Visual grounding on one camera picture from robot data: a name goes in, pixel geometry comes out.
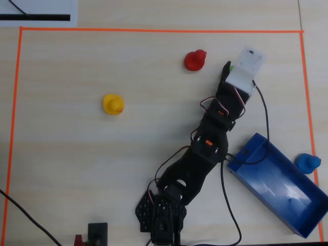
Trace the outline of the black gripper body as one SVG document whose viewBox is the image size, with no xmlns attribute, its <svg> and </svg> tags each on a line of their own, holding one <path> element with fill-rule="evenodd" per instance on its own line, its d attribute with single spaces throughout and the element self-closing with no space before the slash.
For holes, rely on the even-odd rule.
<svg viewBox="0 0 328 246">
<path fill-rule="evenodd" d="M 241 101 L 246 104 L 250 96 L 242 90 L 230 85 L 229 83 L 220 82 L 215 96 L 220 103 L 229 111 L 229 119 L 236 120 L 242 114 L 244 109 Z"/>
</svg>

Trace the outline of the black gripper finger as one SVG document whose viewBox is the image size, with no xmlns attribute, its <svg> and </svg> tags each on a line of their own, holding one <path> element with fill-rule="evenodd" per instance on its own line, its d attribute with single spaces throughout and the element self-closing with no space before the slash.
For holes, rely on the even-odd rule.
<svg viewBox="0 0 328 246">
<path fill-rule="evenodd" d="M 225 83 L 226 78 L 228 77 L 228 75 L 229 75 L 229 73 L 230 73 L 230 67 L 231 67 L 231 61 L 229 60 L 229 61 L 223 66 L 223 69 L 222 69 L 222 72 L 221 72 L 221 77 L 220 77 L 219 85 L 222 85 L 222 84 Z"/>
</svg>

